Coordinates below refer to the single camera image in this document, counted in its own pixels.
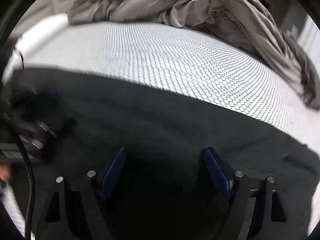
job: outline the white mattress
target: white mattress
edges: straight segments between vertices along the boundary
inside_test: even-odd
[[[18,44],[26,67],[52,64],[181,93],[269,123],[320,153],[320,113],[259,59],[217,37],[157,23],[67,26],[66,15],[51,21],[33,27],[37,39],[27,32]],[[19,58],[12,57],[5,78],[14,65]],[[319,219],[320,185],[309,233]]]

